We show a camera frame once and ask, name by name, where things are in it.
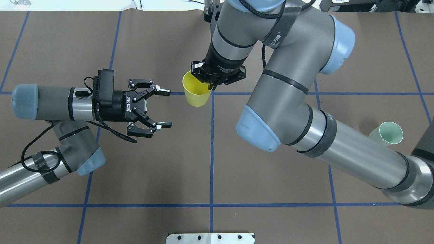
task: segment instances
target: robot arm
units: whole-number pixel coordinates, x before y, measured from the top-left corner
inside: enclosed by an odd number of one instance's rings
[[[152,137],[171,122],[155,122],[147,116],[147,99],[155,94],[168,96],[150,79],[130,79],[129,91],[115,91],[114,72],[103,69],[93,77],[93,89],[18,85],[12,92],[12,109],[21,119],[50,121],[60,141],[51,151],[38,152],[0,172],[0,207],[14,202],[74,171],[88,174],[105,163],[101,148],[84,121],[128,122],[127,135]],[[140,129],[141,122],[148,129]],[[136,140],[111,130],[130,142]]]
[[[353,31],[311,7],[296,13],[294,9],[300,9],[297,1],[292,6],[268,1],[267,8],[263,1],[247,0],[266,14],[282,13],[278,19],[254,15],[241,2],[228,0],[223,5],[207,57],[200,69],[192,64],[191,70],[214,89],[230,83],[225,81],[241,70],[256,41],[275,49],[237,123],[238,135],[268,152],[281,144],[292,146],[381,189],[399,204],[434,208],[430,201],[434,194],[434,157],[430,155],[434,149],[429,146],[434,125],[417,147],[424,148],[425,153],[404,156],[303,103],[317,74],[336,71],[348,58],[355,43]],[[284,19],[287,11],[289,17]]]

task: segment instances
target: blue plastic cap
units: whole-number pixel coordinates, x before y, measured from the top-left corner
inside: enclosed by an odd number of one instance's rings
[[[38,112],[38,85],[17,85],[12,91],[10,103],[16,117],[35,120]]]
[[[345,59],[350,56],[355,43],[354,31],[342,24],[333,15],[330,16],[335,22],[335,41],[327,64],[320,71],[320,73],[326,75],[335,72],[342,66]]]
[[[105,156],[102,153],[101,147],[99,147],[93,154],[84,162],[84,164],[77,169],[77,173],[80,176],[86,175],[97,168],[105,164]]]
[[[250,11],[244,7],[239,0],[227,0],[229,4],[238,9],[239,11],[243,12],[249,12]],[[267,12],[270,10],[273,10],[280,6],[285,0],[246,0],[250,6],[252,6],[254,9],[256,9],[259,12]]]
[[[255,147],[274,152],[280,140],[268,125],[247,105],[237,123],[237,134]]]

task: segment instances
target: green cup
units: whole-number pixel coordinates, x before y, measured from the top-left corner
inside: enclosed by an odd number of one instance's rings
[[[182,78],[185,97],[188,104],[194,107],[201,107],[207,103],[211,91],[208,90],[208,84],[200,82],[188,71]]]
[[[399,125],[388,121],[373,130],[368,137],[378,144],[389,146],[400,143],[404,138],[404,132]]]

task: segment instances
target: white mounting plate with holes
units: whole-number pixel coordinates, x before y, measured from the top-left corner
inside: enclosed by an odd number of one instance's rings
[[[255,244],[255,234],[170,234],[166,238],[166,244]]]

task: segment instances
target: yellow cup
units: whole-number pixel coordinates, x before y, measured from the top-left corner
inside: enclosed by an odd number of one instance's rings
[[[182,78],[185,97],[188,104],[194,107],[201,107],[207,103],[211,91],[208,90],[208,84],[200,82],[188,71]]]

